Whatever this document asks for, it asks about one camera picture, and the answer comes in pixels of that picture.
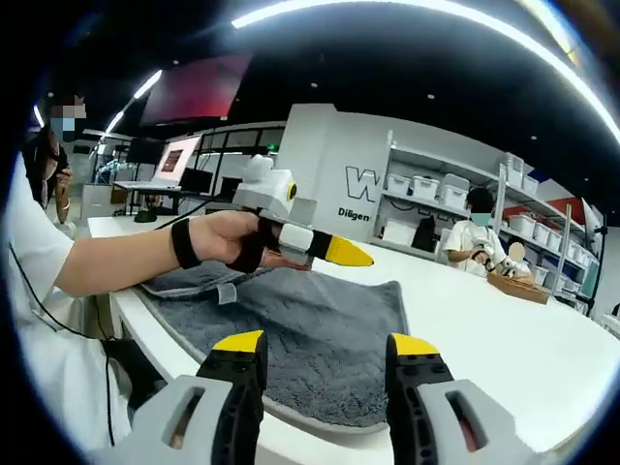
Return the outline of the person's left hand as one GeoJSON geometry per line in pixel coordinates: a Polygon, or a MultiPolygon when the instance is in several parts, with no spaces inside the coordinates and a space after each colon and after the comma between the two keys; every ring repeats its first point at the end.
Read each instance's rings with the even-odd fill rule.
{"type": "Polygon", "coordinates": [[[203,261],[218,261],[234,270],[253,272],[260,267],[303,269],[267,247],[280,229],[270,226],[254,213],[219,211],[189,221],[189,234],[196,256],[203,261]]]}

